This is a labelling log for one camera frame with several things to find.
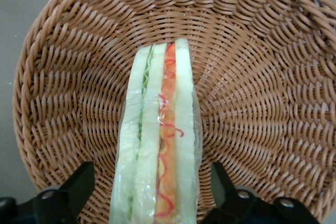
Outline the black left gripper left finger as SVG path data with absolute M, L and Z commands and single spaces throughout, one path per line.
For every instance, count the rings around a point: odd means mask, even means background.
M 94 188 L 93 162 L 83 162 L 59 188 L 49 187 L 25 203 L 2 197 L 1 223 L 77 223 Z

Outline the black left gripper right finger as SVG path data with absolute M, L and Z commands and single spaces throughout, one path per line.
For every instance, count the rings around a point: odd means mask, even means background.
M 306 206 L 294 198 L 279 197 L 272 204 L 246 189 L 237 189 L 219 162 L 211 168 L 215 207 L 207 223 L 318 223 Z

